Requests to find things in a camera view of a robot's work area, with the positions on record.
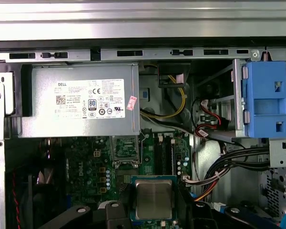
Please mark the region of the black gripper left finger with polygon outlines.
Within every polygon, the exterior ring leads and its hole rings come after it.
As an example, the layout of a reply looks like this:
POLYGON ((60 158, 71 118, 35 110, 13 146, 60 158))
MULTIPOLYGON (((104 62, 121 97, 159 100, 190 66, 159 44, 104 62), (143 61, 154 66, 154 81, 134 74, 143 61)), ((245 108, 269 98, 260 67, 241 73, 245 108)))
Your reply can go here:
POLYGON ((130 184, 122 184, 119 199, 105 201, 97 210, 77 205, 64 211, 41 229, 131 229, 130 205, 132 198, 130 184))

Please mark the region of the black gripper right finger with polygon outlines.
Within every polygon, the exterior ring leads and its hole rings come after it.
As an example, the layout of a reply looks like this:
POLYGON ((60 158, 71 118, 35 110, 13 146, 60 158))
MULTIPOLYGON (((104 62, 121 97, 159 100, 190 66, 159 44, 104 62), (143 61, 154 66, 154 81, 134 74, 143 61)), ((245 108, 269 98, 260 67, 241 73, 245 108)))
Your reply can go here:
POLYGON ((217 211, 208 203, 195 201, 184 188, 176 198, 177 219, 183 229, 277 229, 279 226, 244 206, 224 206, 217 211))

